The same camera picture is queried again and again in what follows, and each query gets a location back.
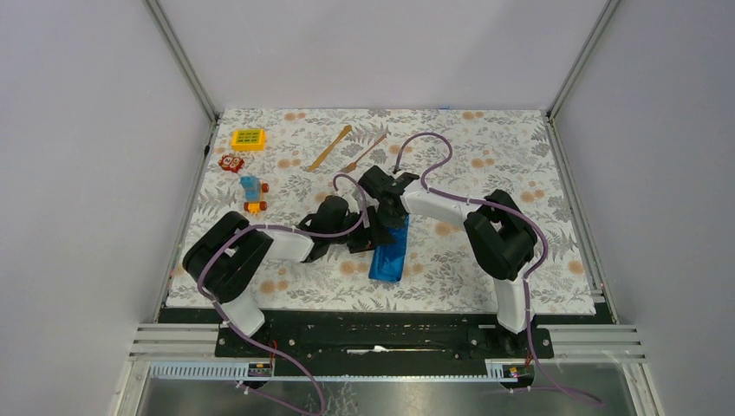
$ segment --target red toy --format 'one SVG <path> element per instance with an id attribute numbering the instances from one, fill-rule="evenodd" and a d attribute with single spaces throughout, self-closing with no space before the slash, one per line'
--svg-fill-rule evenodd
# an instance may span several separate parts
<path id="1" fill-rule="evenodd" d="M 219 160 L 219 167 L 226 171 L 234 173 L 237 173 L 237 171 L 239 171 L 244 164 L 245 161 L 234 154 L 226 154 L 222 156 L 222 159 Z"/>

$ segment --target cable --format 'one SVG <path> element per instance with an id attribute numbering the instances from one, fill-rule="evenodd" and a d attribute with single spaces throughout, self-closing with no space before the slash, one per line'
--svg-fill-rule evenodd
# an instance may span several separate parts
<path id="1" fill-rule="evenodd" d="M 224 320 L 224 322 L 226 322 L 230 326 L 230 329 L 232 329 L 232 331 L 235 334 L 237 334 L 240 338 L 242 338 L 243 340 L 249 342 L 253 346 L 262 349 L 263 351 L 267 351 L 267 352 L 269 352 L 271 354 L 276 354 L 276 355 L 282 356 L 284 359 L 290 361 L 293 365 L 295 365 L 296 367 L 298 367 L 298 369 L 301 370 L 304 373 L 304 375 L 306 375 L 309 378 L 309 380 L 311 381 L 311 383 L 314 385 L 314 388 L 316 389 L 317 395 L 319 396 L 319 402 L 321 403 L 321 407 L 320 407 L 319 412 L 312 413 L 312 412 L 308 412 L 308 411 L 306 411 L 304 409 L 300 409 L 300 408 L 298 408 L 296 406 L 293 406 L 293 405 L 291 405 L 290 403 L 288 403 L 285 400 L 278 399 L 275 396 L 272 396 L 272 395 L 270 395 L 268 393 L 261 392 L 261 391 L 259 391 L 257 389 L 250 389 L 250 388 L 247 388 L 246 387 L 245 392 L 246 393 L 253 392 L 254 394 L 257 394 L 258 396 L 264 397 L 265 399 L 268 399 L 268 400 L 272 400 L 272 401 L 278 403 L 281 406 L 288 407 L 289 409 L 291 409 L 291 410 L 293 410 L 295 412 L 303 413 L 303 414 L 305 414 L 307 416 L 320 416 L 320 415 L 324 414 L 327 411 L 327 401 L 324 399 L 324 392 L 322 390 L 322 387 L 319 386 L 319 384 L 316 382 L 316 379 L 314 378 L 314 376 L 309 372 L 309 370 L 306 369 L 306 367 L 302 363 L 300 363 L 294 357 L 292 357 L 292 356 L 290 356 L 290 355 L 288 355 L 288 354 L 286 354 L 286 353 L 284 353 L 282 351 L 279 351 L 277 349 L 274 349 L 274 348 L 271 348 L 271 347 L 269 347 L 267 345 L 264 345 L 264 344 L 262 344 L 262 343 L 260 343 L 258 341 L 253 340 L 246 333 L 244 333 L 240 328 L 238 328 L 237 325 L 233 324 L 231 322 L 231 320 L 230 320 L 230 317 L 224 312 L 224 310 L 222 310 L 222 306 L 219 304 L 219 302 L 217 302 L 217 299 L 215 299 L 215 297 L 212 294 L 210 294 L 209 291 L 205 288 L 204 282 L 205 282 L 205 277 L 206 277 L 207 273 L 209 273 L 212 265 L 214 265 L 214 263 L 217 262 L 217 260 L 224 254 L 224 251 L 227 250 L 227 249 L 229 249 L 230 246 L 232 246 L 238 239 L 240 239 L 242 236 L 244 236 L 245 234 L 249 233 L 250 231 L 253 231 L 253 230 L 278 230 L 278 231 L 286 231 L 286 232 L 295 232 L 296 234 L 301 234 L 301 235 L 307 236 L 307 237 L 341 237 L 341 236 L 346 236 L 350 232 L 356 230 L 357 227 L 359 227 L 360 224 L 362 224 L 365 221 L 366 212 L 367 212 L 367 206 L 368 206 L 368 198 L 365 196 L 365 191 L 363 191 L 362 188 L 360 187 L 360 185 L 357 184 L 357 181 L 354 180 L 351 176 L 348 176 L 348 175 L 346 175 L 344 173 L 337 173 L 334 176 L 334 178 L 332 179 L 332 186 L 335 188 L 335 191 L 339 191 L 339 188 L 337 187 L 337 179 L 338 178 L 348 179 L 350 182 L 352 182 L 357 187 L 358 191 L 360 192 L 360 196 L 361 196 L 361 204 L 360 204 L 360 211 L 361 211 L 361 213 L 360 213 L 360 219 L 356 223 L 354 223 L 354 225 L 352 227 L 346 229 L 345 231 L 336 232 L 334 234 L 323 234 L 323 233 L 320 233 L 320 232 L 303 231 L 303 230 L 299 230 L 297 228 L 289 227 L 289 226 L 286 226 L 286 225 L 266 225 L 266 224 L 253 224 L 253 225 L 249 225 L 249 226 L 245 227 L 244 230 L 241 230 L 241 231 L 236 232 L 232 237 L 230 237 L 229 240 L 227 240 L 226 243 L 224 243 L 222 245 L 222 247 L 220 247 L 214 253 L 214 255 L 209 259 L 209 261 L 207 262 L 207 264 L 205 265 L 205 267 L 202 269 L 202 272 L 199 274 L 199 279 L 197 279 L 197 290 L 198 290 L 198 292 L 202 296 L 206 297 L 207 299 L 209 299 L 211 301 L 212 305 L 214 305 L 214 309 L 217 310 L 217 312 L 222 317 L 222 319 Z"/>
<path id="2" fill-rule="evenodd" d="M 484 199 L 475 199 L 475 198 L 467 198 L 467 197 L 460 197 L 459 195 L 454 195 L 449 192 L 444 192 L 438 189 L 434 189 L 431 186 L 429 186 L 426 183 L 426 175 L 429 174 L 429 172 L 433 171 L 434 169 L 439 168 L 440 166 L 443 166 L 446 164 L 446 162 L 449 161 L 449 159 L 452 158 L 453 150 L 452 150 L 452 144 L 449 143 L 449 140 L 446 139 L 446 137 L 442 136 L 441 134 L 437 133 L 418 133 L 408 138 L 403 143 L 403 146 L 400 147 L 400 150 L 398 152 L 398 157 L 395 160 L 395 168 L 394 172 L 398 172 L 399 166 L 400 166 L 400 157 L 403 155 L 403 149 L 406 148 L 409 142 L 412 140 L 418 139 L 419 137 L 424 136 L 433 136 L 440 140 L 442 140 L 446 147 L 449 149 L 449 154 L 439 163 L 436 163 L 434 165 L 429 166 L 428 169 L 426 169 L 422 174 L 420 178 L 421 186 L 426 189 L 427 192 L 439 195 L 440 197 L 449 198 L 454 201 L 459 202 L 466 202 L 468 204 L 481 204 L 481 205 L 488 205 L 491 208 L 495 208 L 500 211 L 507 212 L 513 216 L 516 216 L 520 219 L 522 219 L 524 222 L 526 222 L 533 231 L 538 235 L 538 239 L 541 240 L 541 245 L 543 246 L 543 250 L 541 253 L 541 256 L 538 258 L 538 260 L 528 269 L 525 271 L 523 280 L 524 280 L 524 299 L 526 304 L 526 311 L 525 311 L 525 317 L 526 317 L 526 335 L 528 336 L 528 344 L 529 344 L 529 350 L 531 355 L 533 356 L 533 361 L 536 363 L 536 366 L 541 371 L 541 374 L 543 374 L 550 382 L 554 385 L 554 387 L 536 387 L 534 390 L 556 390 L 559 392 L 562 392 L 566 395 L 568 395 L 573 400 L 576 400 L 580 403 L 583 403 L 588 406 L 593 407 L 603 407 L 605 406 L 605 402 L 600 399 L 599 397 L 595 396 L 592 393 L 585 392 L 583 390 L 573 388 L 573 387 L 564 387 L 561 384 L 558 383 L 553 377 L 551 377 L 548 373 L 546 373 L 546 369 L 541 365 L 541 362 L 538 360 L 538 355 L 536 354 L 536 350 L 533 347 L 533 335 L 530 330 L 530 286 L 528 284 L 528 279 L 531 273 L 533 273 L 536 269 L 541 267 L 541 264 L 546 260 L 546 258 L 549 256 L 549 241 L 546 239 L 546 236 L 543 234 L 543 231 L 541 228 L 533 222 L 530 218 L 526 217 L 523 213 L 520 211 L 516 211 L 512 208 L 509 208 L 505 205 L 496 204 L 491 201 L 486 201 Z"/>

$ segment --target blue cloth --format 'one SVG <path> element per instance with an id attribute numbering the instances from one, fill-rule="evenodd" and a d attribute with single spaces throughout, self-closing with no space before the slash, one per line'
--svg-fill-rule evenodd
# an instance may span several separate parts
<path id="1" fill-rule="evenodd" d="M 368 276 L 373 280 L 383 282 L 400 282 L 408 246 L 408 216 L 402 228 L 387 228 L 387 230 L 395 238 L 395 243 L 379 245 L 375 249 Z"/>

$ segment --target blue object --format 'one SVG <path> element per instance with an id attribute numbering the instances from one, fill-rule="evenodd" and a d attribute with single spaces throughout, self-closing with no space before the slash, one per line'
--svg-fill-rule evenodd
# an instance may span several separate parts
<path id="1" fill-rule="evenodd" d="M 260 179 L 254 176 L 243 176 L 240 185 L 245 190 L 246 202 L 260 202 Z"/>
<path id="2" fill-rule="evenodd" d="M 400 282 L 408 244 L 408 216 L 406 216 L 406 224 L 403 228 L 386 227 L 386 229 L 395 238 L 395 243 L 379 245 L 375 249 L 368 276 L 373 280 L 383 282 Z"/>

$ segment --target table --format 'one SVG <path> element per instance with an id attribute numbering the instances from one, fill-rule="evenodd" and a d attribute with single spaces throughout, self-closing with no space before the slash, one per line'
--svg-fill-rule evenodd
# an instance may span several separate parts
<path id="1" fill-rule="evenodd" d="M 347 124 L 353 127 L 352 133 L 319 168 L 307 172 Z M 237 153 L 244 159 L 243 169 L 237 174 L 226 172 L 218 162 L 224 154 L 234 153 L 229 146 L 232 133 L 243 128 L 264 128 L 266 148 Z M 544 230 L 550 255 L 530 279 L 535 311 L 594 314 L 571 213 L 540 111 L 226 110 L 181 244 L 179 264 L 172 270 L 166 306 L 211 306 L 197 293 L 180 260 L 226 212 L 243 212 L 241 176 L 254 175 L 270 185 L 265 197 L 268 210 L 245 213 L 251 222 L 297 224 L 334 192 L 334 174 L 382 134 L 387 138 L 351 173 L 355 178 L 372 165 L 388 172 L 400 145 L 420 132 L 441 133 L 454 147 L 452 160 L 428 177 L 431 186 L 479 197 L 503 189 Z M 406 148 L 401 167 L 421 173 L 445 154 L 439 140 L 414 140 Z M 349 186 L 347 181 L 341 183 L 341 189 Z M 409 227 L 399 283 L 368 279 L 372 252 L 350 255 L 345 247 L 333 246 L 314 263 L 264 262 L 248 290 L 264 309 L 497 312 L 492 279 L 474 261 L 463 230 L 416 216 L 411 217 Z"/>

